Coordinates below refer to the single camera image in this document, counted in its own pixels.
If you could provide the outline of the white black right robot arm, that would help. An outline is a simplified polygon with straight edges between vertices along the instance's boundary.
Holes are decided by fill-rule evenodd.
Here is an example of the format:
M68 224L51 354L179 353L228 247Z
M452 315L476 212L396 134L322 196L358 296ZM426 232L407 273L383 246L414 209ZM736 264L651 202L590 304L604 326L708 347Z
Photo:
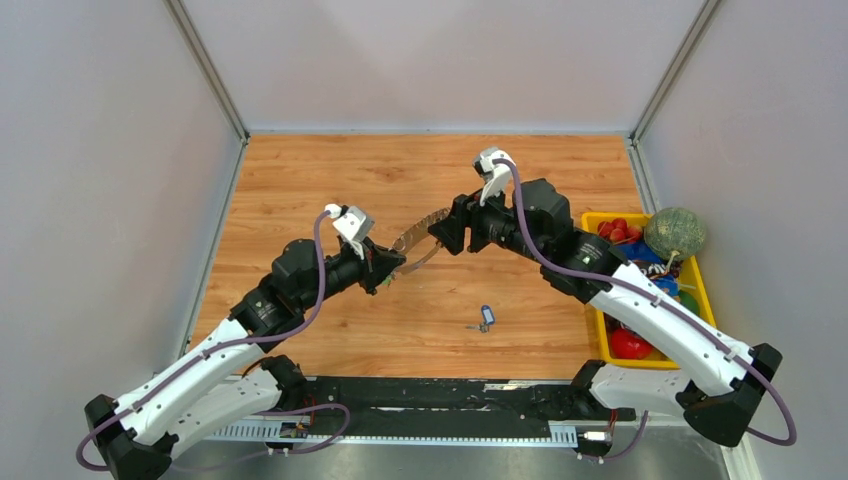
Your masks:
M662 413L726 447L749 433L781 353L719 332L649 280L619 248L575 227L567 198L546 180L523 182L511 206L504 194L459 195L428 232L453 255L496 245L529 259L542 256L540 273L553 289L608 314L676 364L661 371L587 361L570 392L580 415L621 408Z

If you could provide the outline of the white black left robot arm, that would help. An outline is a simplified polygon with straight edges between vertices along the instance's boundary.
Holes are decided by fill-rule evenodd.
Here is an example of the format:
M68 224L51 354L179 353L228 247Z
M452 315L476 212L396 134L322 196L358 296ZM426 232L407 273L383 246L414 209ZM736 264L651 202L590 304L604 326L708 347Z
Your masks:
M84 408L90 440L116 479L157 479L216 431L254 413L297 412L304 378L284 356L267 358L300 331L321 301L358 285L373 295L405 255L364 239L325 256L312 239L291 241L271 272L191 351L135 390L99 395Z

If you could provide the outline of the blue key tag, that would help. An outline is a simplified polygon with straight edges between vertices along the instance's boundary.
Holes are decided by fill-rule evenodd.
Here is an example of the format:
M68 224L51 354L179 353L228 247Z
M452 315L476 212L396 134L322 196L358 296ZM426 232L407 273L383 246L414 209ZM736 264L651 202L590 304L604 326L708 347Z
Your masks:
M496 322L494 312L489 305L481 307L482 324L486 327L493 325Z

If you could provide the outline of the silver key on blue tag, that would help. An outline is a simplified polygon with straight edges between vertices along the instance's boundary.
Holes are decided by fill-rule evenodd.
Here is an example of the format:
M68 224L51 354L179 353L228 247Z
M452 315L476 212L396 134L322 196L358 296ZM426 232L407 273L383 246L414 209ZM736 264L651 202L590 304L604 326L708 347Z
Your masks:
M481 333L488 333L491 330L491 324L481 322L480 324L477 324L477 325L468 325L467 329L479 331Z

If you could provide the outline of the red strawberries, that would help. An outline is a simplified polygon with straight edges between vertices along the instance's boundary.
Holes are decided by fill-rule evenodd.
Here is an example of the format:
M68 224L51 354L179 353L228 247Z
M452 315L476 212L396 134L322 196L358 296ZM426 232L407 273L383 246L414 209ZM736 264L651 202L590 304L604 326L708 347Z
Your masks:
M630 224L623 217L601 221L597 226L597 233L613 245L631 244L643 239L642 227Z

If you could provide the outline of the blue chips bag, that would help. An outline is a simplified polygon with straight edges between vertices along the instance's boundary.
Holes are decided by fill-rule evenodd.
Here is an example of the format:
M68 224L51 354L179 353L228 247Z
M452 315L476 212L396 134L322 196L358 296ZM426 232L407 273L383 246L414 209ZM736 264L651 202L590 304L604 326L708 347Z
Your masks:
M678 277L682 269L680 262L668 264L667 260L658 257L643 241L620 244L617 248L658 288L672 297L679 296Z

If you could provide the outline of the green melon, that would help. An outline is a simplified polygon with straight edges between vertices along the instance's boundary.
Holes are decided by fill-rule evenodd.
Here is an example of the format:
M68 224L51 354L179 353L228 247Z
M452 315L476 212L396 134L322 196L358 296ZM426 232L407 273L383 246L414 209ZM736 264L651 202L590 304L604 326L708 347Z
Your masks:
M664 260L690 258L703 249L707 240L703 220L682 207L658 211L648 220L643 233L646 245Z

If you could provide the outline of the red apple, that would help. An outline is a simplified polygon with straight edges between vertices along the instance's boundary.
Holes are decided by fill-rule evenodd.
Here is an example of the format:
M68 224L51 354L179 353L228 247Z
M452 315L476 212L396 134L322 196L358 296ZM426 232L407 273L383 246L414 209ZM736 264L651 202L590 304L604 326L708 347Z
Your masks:
M618 359L644 360L654 352L649 342L625 328L612 331L608 342L611 354Z

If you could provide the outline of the green lime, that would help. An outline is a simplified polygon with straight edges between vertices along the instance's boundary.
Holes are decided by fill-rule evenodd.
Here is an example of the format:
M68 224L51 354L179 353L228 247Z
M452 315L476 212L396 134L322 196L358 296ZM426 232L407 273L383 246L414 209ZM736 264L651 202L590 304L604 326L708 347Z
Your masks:
M701 309L697 299L688 291L680 290L677 295L679 303L695 316L701 316Z

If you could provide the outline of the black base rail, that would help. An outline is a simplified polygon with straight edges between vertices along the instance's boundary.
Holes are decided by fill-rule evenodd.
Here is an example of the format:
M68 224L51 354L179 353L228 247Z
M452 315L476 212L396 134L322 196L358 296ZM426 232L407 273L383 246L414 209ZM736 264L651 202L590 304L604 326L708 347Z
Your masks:
M275 411L324 405L306 413L309 432L347 439L543 439L556 423L632 421L567 381L332 377L274 380Z

